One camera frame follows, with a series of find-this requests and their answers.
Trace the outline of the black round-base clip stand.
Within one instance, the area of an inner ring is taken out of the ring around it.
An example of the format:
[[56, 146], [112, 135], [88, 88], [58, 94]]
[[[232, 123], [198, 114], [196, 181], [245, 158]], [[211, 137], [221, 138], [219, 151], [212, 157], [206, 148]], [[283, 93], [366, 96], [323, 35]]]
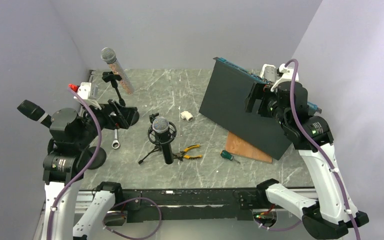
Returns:
[[108, 103], [114, 109], [113, 112], [115, 114], [116, 126], [119, 129], [128, 129], [129, 127], [135, 125], [140, 118], [138, 108], [127, 107], [118, 89], [123, 78], [118, 74], [114, 74], [112, 71], [104, 71], [102, 74], [102, 80], [105, 83], [111, 83], [111, 86], [114, 88], [118, 96], [118, 100], [108, 100]]

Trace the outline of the black tripod shock mount stand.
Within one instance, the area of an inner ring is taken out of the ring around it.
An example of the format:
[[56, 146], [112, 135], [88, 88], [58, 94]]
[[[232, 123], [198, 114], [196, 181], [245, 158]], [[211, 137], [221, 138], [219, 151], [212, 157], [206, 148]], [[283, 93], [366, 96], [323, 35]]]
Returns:
[[[158, 112], [154, 113], [154, 114], [151, 114], [149, 116], [149, 120], [150, 120], [151, 125], [148, 128], [148, 130], [147, 130], [148, 140], [149, 140], [150, 143], [152, 143], [154, 145], [154, 149], [151, 150], [144, 158], [142, 158], [141, 160], [138, 161], [139, 165], [141, 165], [150, 154], [158, 152], [158, 151], [162, 151], [160, 143], [156, 140], [156, 135], [155, 135], [155, 133], [154, 133], [154, 131], [152, 129], [152, 123], [153, 123], [153, 120], [156, 117], [161, 117]], [[172, 143], [174, 141], [174, 139], [176, 138], [176, 136], [177, 136], [177, 128], [176, 128], [176, 126], [171, 121], [169, 121], [169, 124], [170, 124], [170, 134], [171, 134], [171, 137], [172, 137], [172, 139], [171, 139], [171, 143]]]

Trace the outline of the black microphone silver grille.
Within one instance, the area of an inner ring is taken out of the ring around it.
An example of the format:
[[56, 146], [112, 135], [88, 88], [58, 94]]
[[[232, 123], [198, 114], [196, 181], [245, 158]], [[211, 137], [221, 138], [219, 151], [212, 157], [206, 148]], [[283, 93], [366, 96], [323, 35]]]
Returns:
[[161, 146], [164, 162], [167, 165], [174, 162], [171, 147], [172, 136], [170, 134], [170, 126], [170, 122], [162, 116], [157, 116], [152, 122], [152, 130], [155, 133], [156, 140]]

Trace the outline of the glitter microphone silver grille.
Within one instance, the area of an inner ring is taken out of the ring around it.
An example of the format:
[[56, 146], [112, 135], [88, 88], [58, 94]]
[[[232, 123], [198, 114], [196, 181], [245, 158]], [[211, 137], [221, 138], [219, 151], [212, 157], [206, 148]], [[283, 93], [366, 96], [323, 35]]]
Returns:
[[124, 69], [118, 62], [115, 51], [110, 47], [104, 47], [100, 52], [100, 58], [107, 63], [114, 75], [121, 77], [119, 83], [128, 95], [132, 95], [135, 92], [135, 89]]

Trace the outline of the white PVC elbow fitting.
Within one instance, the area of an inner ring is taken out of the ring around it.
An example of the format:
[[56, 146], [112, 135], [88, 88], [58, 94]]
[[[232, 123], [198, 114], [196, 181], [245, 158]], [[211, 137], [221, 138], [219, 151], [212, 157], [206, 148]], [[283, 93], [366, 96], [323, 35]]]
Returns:
[[182, 111], [180, 113], [180, 117], [181, 117], [182, 120], [186, 120], [188, 122], [190, 122], [190, 121], [192, 121], [194, 119], [194, 116], [189, 111], [187, 111], [187, 110]]

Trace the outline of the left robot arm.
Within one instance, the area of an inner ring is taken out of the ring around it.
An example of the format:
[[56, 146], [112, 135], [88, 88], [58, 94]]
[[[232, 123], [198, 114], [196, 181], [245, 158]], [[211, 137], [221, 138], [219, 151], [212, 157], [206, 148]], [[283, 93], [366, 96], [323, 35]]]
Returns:
[[107, 212], [123, 205], [121, 184], [104, 181], [97, 186], [86, 213], [73, 223], [85, 171], [101, 167], [107, 157], [99, 145], [92, 147], [91, 142], [102, 141], [103, 129], [128, 129], [137, 120], [136, 108], [124, 107], [115, 100], [89, 106], [82, 116], [72, 108], [63, 108], [40, 117], [39, 122], [51, 134], [43, 161], [46, 210], [42, 239], [90, 240]]

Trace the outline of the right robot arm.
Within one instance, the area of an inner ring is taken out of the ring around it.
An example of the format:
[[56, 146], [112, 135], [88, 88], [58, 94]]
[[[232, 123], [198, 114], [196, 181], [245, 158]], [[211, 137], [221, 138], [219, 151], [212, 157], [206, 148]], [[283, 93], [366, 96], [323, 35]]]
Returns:
[[317, 240], [339, 239], [367, 224], [368, 215], [357, 209], [346, 190], [327, 121], [311, 113], [308, 91], [298, 82], [282, 82], [274, 90], [256, 82], [245, 99], [247, 113], [256, 100], [261, 102], [258, 114], [274, 119], [302, 157], [317, 193], [317, 199], [304, 197], [271, 178], [256, 186], [256, 203], [289, 211]]

